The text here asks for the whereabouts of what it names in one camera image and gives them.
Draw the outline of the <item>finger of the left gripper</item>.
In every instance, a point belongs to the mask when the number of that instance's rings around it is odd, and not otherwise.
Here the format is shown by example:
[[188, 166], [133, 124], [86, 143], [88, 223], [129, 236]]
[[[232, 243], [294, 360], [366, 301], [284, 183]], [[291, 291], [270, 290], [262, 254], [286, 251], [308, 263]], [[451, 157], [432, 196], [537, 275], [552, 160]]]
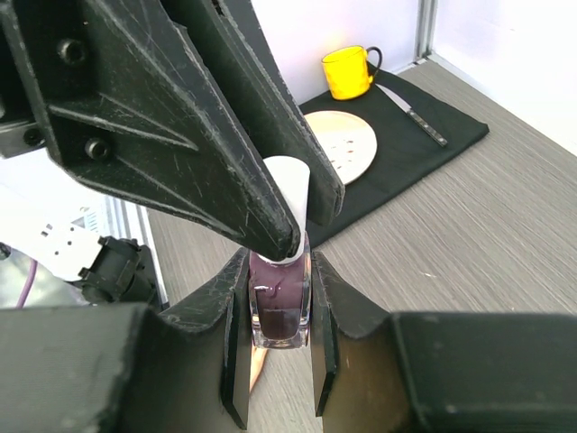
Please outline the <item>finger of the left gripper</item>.
[[158, 1], [4, 1], [49, 156], [80, 184], [273, 260], [298, 223], [186, 32]]
[[185, 28], [262, 157], [288, 155], [311, 171], [307, 217], [327, 226], [341, 211], [344, 185], [291, 95], [249, 1], [163, 4]]

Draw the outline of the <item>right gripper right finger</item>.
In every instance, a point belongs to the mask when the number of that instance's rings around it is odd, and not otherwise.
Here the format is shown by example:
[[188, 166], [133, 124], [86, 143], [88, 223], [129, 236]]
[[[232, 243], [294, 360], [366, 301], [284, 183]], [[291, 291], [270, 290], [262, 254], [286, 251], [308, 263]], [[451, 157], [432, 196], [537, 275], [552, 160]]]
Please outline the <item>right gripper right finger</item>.
[[324, 431], [575, 431], [574, 316], [388, 312], [320, 253], [312, 290]]

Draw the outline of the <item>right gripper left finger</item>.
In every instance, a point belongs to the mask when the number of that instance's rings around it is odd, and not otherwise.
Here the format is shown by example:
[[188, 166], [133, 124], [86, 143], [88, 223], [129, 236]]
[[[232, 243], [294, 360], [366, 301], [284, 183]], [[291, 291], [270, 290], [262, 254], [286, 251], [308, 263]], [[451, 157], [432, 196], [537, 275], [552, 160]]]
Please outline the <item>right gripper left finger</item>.
[[248, 423], [248, 253], [162, 313], [5, 309], [4, 432], [239, 432]]

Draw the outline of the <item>purple nail polish bottle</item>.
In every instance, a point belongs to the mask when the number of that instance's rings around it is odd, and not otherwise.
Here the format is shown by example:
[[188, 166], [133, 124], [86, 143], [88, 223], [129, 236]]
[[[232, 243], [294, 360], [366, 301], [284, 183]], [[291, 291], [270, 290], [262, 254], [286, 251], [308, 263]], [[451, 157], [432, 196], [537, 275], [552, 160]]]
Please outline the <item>purple nail polish bottle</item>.
[[292, 263], [278, 264], [249, 254], [249, 306], [252, 340], [267, 349], [307, 346], [312, 295], [309, 241]]

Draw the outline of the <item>white nail polish cap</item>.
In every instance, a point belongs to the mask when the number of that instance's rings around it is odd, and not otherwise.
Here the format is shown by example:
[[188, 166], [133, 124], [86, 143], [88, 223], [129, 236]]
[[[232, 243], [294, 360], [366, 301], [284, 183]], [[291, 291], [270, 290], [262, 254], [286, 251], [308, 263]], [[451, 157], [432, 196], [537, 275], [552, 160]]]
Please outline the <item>white nail polish cap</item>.
[[270, 156], [263, 161], [298, 223], [300, 236], [297, 252], [292, 256], [279, 262], [265, 256], [259, 255], [259, 257], [267, 263], [290, 264], [299, 259], [305, 249], [310, 169], [303, 161], [290, 156]]

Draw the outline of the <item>mannequin hand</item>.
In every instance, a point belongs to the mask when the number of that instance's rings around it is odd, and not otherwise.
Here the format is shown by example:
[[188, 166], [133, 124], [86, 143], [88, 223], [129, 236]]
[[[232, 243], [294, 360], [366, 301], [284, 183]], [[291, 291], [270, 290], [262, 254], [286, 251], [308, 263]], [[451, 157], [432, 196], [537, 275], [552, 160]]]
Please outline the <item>mannequin hand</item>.
[[268, 350], [266, 348], [252, 347], [251, 369], [250, 369], [250, 392], [261, 376], [263, 366], [265, 365]]

